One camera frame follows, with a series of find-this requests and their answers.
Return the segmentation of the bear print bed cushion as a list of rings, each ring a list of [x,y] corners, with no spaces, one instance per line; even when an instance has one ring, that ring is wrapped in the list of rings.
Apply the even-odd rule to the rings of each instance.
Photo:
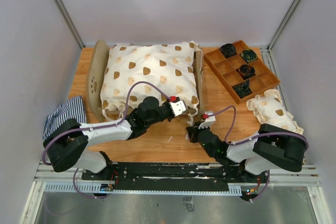
[[[196,110],[196,47],[200,48],[194,41],[148,46],[116,44],[109,51],[104,73],[102,109],[122,113],[126,105],[135,109],[148,96],[157,98],[159,103],[176,96]]]

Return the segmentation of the wooden pet bed frame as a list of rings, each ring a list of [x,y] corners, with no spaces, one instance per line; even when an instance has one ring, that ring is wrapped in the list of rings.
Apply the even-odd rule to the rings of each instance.
[[[105,120],[102,113],[100,92],[108,63],[109,51],[110,48],[104,40],[101,39],[96,42],[87,74],[86,101],[88,108],[99,122]],[[199,104],[197,105],[197,110],[187,109],[187,111],[183,113],[184,115],[187,115],[188,113],[200,115],[204,111],[202,95],[203,52],[199,47],[196,47],[193,59],[193,70]]]

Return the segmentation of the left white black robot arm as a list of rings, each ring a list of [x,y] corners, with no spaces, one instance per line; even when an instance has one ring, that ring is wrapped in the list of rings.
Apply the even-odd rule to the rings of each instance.
[[[43,162],[57,173],[76,167],[89,170],[102,180],[108,179],[112,175],[112,166],[108,164],[106,154],[92,152],[87,149],[89,146],[138,138],[151,125],[174,117],[172,102],[166,100],[159,105],[157,98],[147,97],[124,119],[95,124],[68,119],[44,140],[43,155],[48,156],[50,162]]]

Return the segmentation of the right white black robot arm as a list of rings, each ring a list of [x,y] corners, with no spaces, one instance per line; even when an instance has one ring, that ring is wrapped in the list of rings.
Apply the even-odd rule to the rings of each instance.
[[[307,139],[298,133],[262,124],[259,131],[241,141],[222,141],[210,128],[198,124],[186,128],[190,142],[198,143],[206,154],[222,165],[242,164],[238,177],[250,182],[264,171],[281,168],[289,172],[302,170]]]

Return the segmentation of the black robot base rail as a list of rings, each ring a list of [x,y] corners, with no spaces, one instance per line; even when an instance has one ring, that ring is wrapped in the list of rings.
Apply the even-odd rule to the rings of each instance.
[[[225,166],[210,163],[113,163],[99,173],[84,170],[83,180],[103,181],[105,183],[134,185],[136,182],[159,184],[160,187],[173,188],[175,185],[196,186],[205,184],[242,183],[259,185],[266,181],[264,174],[251,175],[243,171],[241,165]]]

